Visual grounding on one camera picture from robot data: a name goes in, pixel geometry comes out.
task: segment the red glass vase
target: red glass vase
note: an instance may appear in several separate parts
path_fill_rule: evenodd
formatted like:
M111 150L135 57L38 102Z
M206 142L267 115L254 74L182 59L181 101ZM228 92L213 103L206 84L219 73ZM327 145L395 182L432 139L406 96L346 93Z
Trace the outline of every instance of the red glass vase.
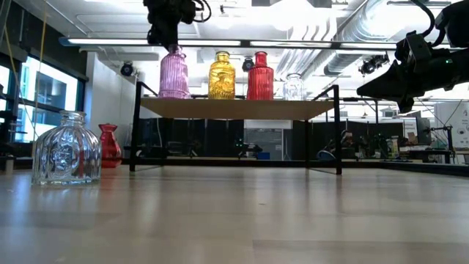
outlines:
M103 160L101 162L103 168L115 168L122 163L122 152L117 143L114 132L117 125L101 124L101 146L103 147Z
M273 100L273 69L264 51L256 53L256 64L249 70L248 100Z

